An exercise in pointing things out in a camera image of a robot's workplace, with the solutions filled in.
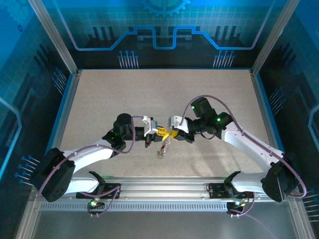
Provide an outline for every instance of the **blue border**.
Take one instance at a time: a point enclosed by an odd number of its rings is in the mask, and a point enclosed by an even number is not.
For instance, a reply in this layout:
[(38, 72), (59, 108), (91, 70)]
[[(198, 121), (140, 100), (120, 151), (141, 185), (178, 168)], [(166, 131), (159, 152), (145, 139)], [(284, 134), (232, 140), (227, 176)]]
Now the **blue border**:
[(261, 94), (263, 96), (263, 99), (264, 99), (264, 102), (265, 102), (265, 105), (266, 105), (266, 109), (267, 109), (267, 112), (268, 112), (268, 115), (269, 115), (271, 126), (272, 126), (272, 128), (274, 130), (275, 138), (276, 138), (276, 141), (277, 141), (277, 144), (278, 144), (278, 149), (281, 150), (282, 152), (285, 152), (284, 151), (284, 146), (283, 146), (283, 143), (281, 141), (281, 138), (280, 138), (280, 135), (279, 135), (279, 132), (278, 132), (278, 128), (277, 128), (277, 125), (276, 125), (276, 122), (275, 122), (275, 118), (274, 118), (274, 115), (273, 115), (273, 113), (271, 111), (271, 107), (270, 107), (270, 104), (269, 104), (269, 101), (268, 101), (268, 98), (267, 98), (267, 95), (266, 95), (266, 91), (265, 91), (263, 82), (261, 81), (259, 73), (257, 74), (257, 81), (258, 81), (258, 84), (259, 84), (259, 87), (260, 87), (260, 91), (261, 91)]
[(60, 107), (59, 107), (58, 114), (56, 115), (56, 118), (55, 118), (55, 122), (54, 122), (54, 125), (53, 125), (53, 129), (52, 129), (52, 132), (51, 132), (51, 136), (50, 136), (49, 142), (48, 142), (48, 146), (46, 147), (45, 154), (52, 148), (53, 140), (55, 138), (56, 131), (57, 131), (59, 123), (60, 123), (60, 119), (61, 119), (62, 111), (63, 111), (64, 105), (65, 105), (65, 102), (66, 102), (66, 98), (67, 98), (69, 90), (70, 90), (70, 86), (71, 86), (71, 83), (72, 83), (72, 78), (73, 78), (73, 75), (70, 74), (69, 79), (68, 79), (68, 83), (66, 84), (65, 91), (64, 91), (64, 94), (63, 94), (63, 97), (62, 97), (62, 100), (61, 100), (61, 104), (60, 104)]

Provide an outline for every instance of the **yellow object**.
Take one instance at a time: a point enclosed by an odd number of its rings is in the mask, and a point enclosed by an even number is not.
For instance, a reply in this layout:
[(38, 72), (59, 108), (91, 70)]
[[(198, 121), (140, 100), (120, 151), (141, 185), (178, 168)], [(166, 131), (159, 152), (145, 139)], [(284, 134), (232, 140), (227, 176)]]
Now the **yellow object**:
[(169, 132), (165, 128), (162, 128), (162, 127), (158, 127), (158, 130), (157, 130), (156, 134), (158, 136), (162, 136), (163, 137), (162, 141), (164, 141), (169, 136)]
[(167, 129), (165, 129), (165, 128), (162, 128), (162, 127), (158, 127), (158, 130), (157, 130), (157, 132), (156, 132), (156, 134), (158, 135), (158, 136), (162, 136), (163, 138), (162, 138), (162, 141), (164, 141), (167, 137), (171, 137), (171, 138), (174, 138), (174, 137), (176, 137), (177, 136), (177, 133), (178, 133), (178, 131), (172, 131), (170, 134), (169, 134), (169, 132), (168, 132), (168, 130)]

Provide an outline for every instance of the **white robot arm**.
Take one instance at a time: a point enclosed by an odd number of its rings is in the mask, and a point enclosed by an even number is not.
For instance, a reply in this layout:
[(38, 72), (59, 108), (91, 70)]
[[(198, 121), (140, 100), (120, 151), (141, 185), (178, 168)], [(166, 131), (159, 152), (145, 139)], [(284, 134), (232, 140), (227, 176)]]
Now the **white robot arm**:
[[(229, 114), (218, 115), (206, 98), (194, 101), (192, 109), (198, 119), (178, 116), (169, 119), (170, 137), (193, 143), (195, 135), (207, 132), (245, 152), (263, 170), (262, 173), (247, 174), (237, 171), (231, 174), (224, 181), (229, 197), (236, 198), (242, 192), (259, 192), (281, 202), (298, 186), (297, 178), (282, 163), (284, 160), (290, 166), (292, 164), (282, 151), (257, 139), (234, 122)], [(74, 173), (89, 164), (129, 152), (135, 141), (143, 140), (148, 147), (152, 141), (160, 142), (165, 139), (163, 128), (153, 118), (140, 117), (144, 127), (134, 127), (133, 118), (136, 117), (119, 115), (113, 129), (93, 145), (64, 152), (57, 148), (51, 149), (35, 169), (31, 183), (49, 202), (68, 193), (103, 193), (105, 181), (98, 174), (88, 172), (86, 175), (75, 176)], [(127, 152), (123, 152), (126, 140), (132, 140), (133, 143)], [(274, 155), (281, 155), (282, 159), (279, 160)]]

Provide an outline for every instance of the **speckled tabletop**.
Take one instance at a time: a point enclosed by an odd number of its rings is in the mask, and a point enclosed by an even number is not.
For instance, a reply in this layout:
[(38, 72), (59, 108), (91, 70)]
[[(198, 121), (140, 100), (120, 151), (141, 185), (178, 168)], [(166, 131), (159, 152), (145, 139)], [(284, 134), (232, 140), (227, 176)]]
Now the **speckled tabletop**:
[[(246, 130), (269, 142), (248, 70), (83, 70), (60, 148), (98, 141), (121, 113), (154, 117), (166, 126), (170, 116), (182, 116), (187, 103), (202, 94), (223, 100)], [(225, 111), (220, 103), (209, 101), (217, 113)], [(186, 116), (195, 118), (191, 110)], [(226, 177), (236, 170), (261, 172), (243, 152), (217, 138), (197, 136), (193, 144), (173, 141), (164, 159), (156, 156), (160, 146), (152, 143), (146, 149), (144, 142), (137, 142), (130, 154), (83, 170), (103, 176)]]

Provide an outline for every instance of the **glass panel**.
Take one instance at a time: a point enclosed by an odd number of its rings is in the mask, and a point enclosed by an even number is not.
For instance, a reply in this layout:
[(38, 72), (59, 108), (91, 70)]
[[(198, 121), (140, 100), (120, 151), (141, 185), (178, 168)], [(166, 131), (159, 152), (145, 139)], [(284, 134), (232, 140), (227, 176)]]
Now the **glass panel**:
[(45, 0), (79, 68), (251, 67), (286, 0)]
[[(285, 152), (319, 191), (319, 2), (301, 0), (260, 71)], [(318, 206), (309, 215), (318, 214)], [(319, 224), (314, 224), (319, 232)]]
[(14, 238), (31, 189), (21, 157), (44, 155), (69, 72), (27, 0), (0, 6), (0, 238)]

